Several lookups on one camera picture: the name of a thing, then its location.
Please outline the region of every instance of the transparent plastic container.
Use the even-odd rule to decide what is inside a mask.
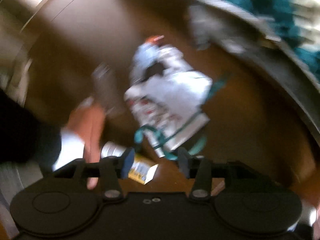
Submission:
[[[101,63],[92,73],[94,97],[105,109],[107,116],[113,118],[125,111],[123,96],[117,87],[116,76],[113,70]]]

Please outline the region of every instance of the white sleeve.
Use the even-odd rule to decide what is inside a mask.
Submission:
[[[52,165],[52,171],[61,168],[75,159],[83,157],[84,141],[67,128],[62,128],[60,134],[61,152],[57,161]]]

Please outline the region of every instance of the black circular disc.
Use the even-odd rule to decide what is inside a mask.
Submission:
[[[72,179],[44,179],[18,193],[10,212],[24,230],[64,234],[86,223],[98,207],[94,193]]]
[[[287,231],[301,214],[301,202],[290,191],[276,193],[221,192],[214,200],[218,215],[232,227],[251,234]]]

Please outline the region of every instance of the black sleeve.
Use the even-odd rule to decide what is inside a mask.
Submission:
[[[0,89],[0,163],[37,161],[50,170],[61,151],[60,129],[37,120]]]

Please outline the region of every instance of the floor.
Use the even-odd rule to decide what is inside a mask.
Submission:
[[[204,106],[211,121],[203,154],[215,161],[240,160],[284,185],[303,179],[314,167],[305,126],[281,95],[246,65],[217,46],[206,51],[192,46],[185,14],[189,3],[49,0],[28,26],[39,26],[43,32],[30,51],[34,60],[26,107],[46,122],[65,124],[70,111],[91,93],[90,74],[102,61],[113,67],[124,93],[137,46],[150,35],[162,34],[196,70],[214,80],[226,72],[233,74]],[[103,142],[130,146],[137,127],[127,111],[108,120]],[[157,160],[150,150],[146,154],[160,162],[156,177],[145,186],[124,181],[128,190],[189,187],[173,163]]]

